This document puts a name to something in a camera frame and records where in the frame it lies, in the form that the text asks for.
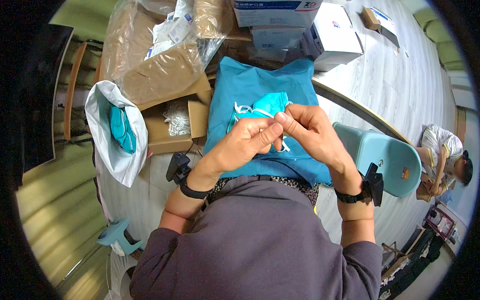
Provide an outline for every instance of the sleeve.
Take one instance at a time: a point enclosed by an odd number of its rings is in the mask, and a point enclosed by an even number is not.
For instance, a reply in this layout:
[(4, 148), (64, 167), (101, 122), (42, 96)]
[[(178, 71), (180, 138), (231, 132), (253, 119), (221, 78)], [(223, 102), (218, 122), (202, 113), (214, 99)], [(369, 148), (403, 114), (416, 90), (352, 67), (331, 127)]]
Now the sleeve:
[(130, 282), (130, 293), (134, 299), (154, 285), (177, 247), (179, 236), (178, 232), (167, 228), (155, 229), (150, 234)]
[(370, 241), (343, 249), (343, 299), (378, 299), (382, 278), (382, 248)]
[(442, 146), (447, 149), (447, 157), (459, 157), (463, 153), (462, 142), (454, 134), (451, 134)]
[(455, 178), (452, 176), (448, 176), (447, 174), (444, 175), (442, 178), (442, 185), (444, 186), (444, 192), (448, 190), (448, 188), (452, 185), (455, 181)]

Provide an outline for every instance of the light blue plastic chair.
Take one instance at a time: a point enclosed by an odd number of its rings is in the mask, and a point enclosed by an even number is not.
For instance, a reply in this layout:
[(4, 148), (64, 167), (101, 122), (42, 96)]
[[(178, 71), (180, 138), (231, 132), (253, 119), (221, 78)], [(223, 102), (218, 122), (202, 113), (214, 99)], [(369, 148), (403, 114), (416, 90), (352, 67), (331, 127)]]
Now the light blue plastic chair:
[(105, 229), (96, 240), (97, 243), (104, 246), (110, 246), (113, 242), (117, 241), (122, 248), (125, 255), (132, 254), (133, 251), (140, 248), (143, 245), (144, 241), (139, 241), (134, 245), (131, 245), (124, 235), (125, 229), (128, 226), (128, 219), (123, 219), (121, 221), (114, 220)]
[(412, 146), (383, 133), (339, 122), (333, 123), (333, 128), (363, 175), (370, 163), (378, 166), (377, 173), (382, 173), (384, 177), (385, 192), (403, 197), (418, 187), (421, 162)]

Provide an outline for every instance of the woman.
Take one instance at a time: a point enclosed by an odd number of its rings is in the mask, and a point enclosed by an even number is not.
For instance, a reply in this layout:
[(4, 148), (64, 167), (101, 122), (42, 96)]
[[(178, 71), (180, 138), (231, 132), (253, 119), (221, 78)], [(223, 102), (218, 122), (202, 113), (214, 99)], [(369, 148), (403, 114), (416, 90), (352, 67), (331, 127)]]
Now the woman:
[[(206, 191), (282, 132), (331, 173), (343, 219), (330, 241), (309, 196), (269, 176), (240, 176), (201, 212)], [(362, 177), (318, 106), (291, 104), (273, 118), (241, 119), (168, 197), (130, 285), (135, 299), (377, 299), (382, 250)]]
[(473, 165), (460, 139), (438, 125), (425, 128), (417, 150), (426, 173), (422, 173), (431, 196), (445, 192), (454, 180), (467, 186), (472, 179)]

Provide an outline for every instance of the blue face mask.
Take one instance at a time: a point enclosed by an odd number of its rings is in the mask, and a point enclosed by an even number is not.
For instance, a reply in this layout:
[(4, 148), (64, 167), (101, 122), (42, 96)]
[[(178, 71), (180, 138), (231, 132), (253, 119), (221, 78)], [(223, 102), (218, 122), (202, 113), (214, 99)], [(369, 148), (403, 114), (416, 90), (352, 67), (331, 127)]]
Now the blue face mask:
[(136, 150), (137, 139), (133, 135), (130, 122), (128, 122), (125, 108), (118, 108), (110, 103), (110, 130), (112, 136), (120, 147), (127, 153), (133, 154)]
[[(235, 102), (234, 112), (230, 118), (230, 123), (227, 127), (227, 133), (230, 132), (233, 125), (242, 118), (273, 118), (278, 112), (285, 111), (285, 107), (292, 104), (288, 100), (287, 93), (269, 93), (253, 103), (253, 107), (247, 105), (238, 106)], [(285, 142), (282, 142), (283, 148), (279, 152), (290, 151)]]

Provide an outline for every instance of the woman's hair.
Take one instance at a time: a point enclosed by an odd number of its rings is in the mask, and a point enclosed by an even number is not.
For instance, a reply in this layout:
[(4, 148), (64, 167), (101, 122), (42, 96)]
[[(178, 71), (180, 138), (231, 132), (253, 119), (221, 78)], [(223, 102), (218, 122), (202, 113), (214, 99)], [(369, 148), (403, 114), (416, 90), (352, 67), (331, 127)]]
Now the woman's hair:
[(467, 150), (463, 152), (463, 160), (467, 162), (463, 166), (463, 186), (467, 186), (470, 183), (470, 180), (472, 180), (472, 174), (473, 174), (472, 160), (468, 157)]

